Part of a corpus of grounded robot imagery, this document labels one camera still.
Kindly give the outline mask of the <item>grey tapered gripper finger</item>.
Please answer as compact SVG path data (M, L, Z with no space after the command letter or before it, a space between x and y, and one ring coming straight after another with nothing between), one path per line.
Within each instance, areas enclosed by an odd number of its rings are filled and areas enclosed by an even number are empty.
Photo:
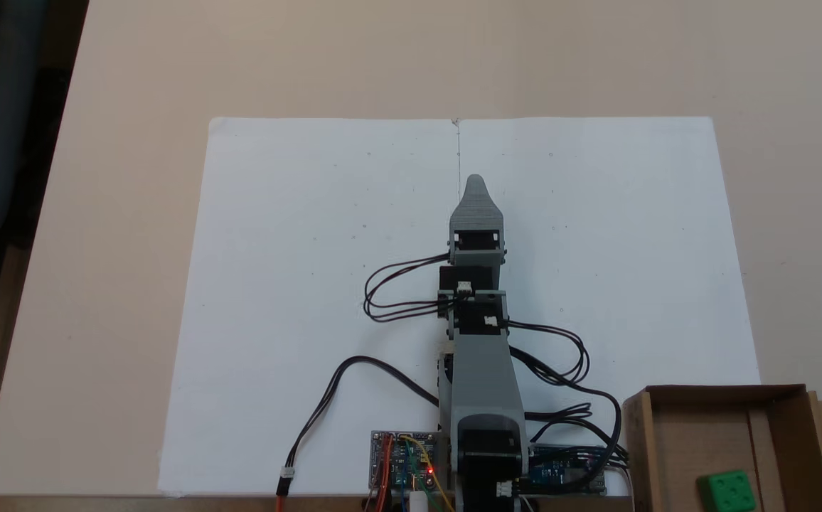
M454 231L502 231L504 217L489 194L483 177L471 174L465 182L465 191L451 214L448 227Z

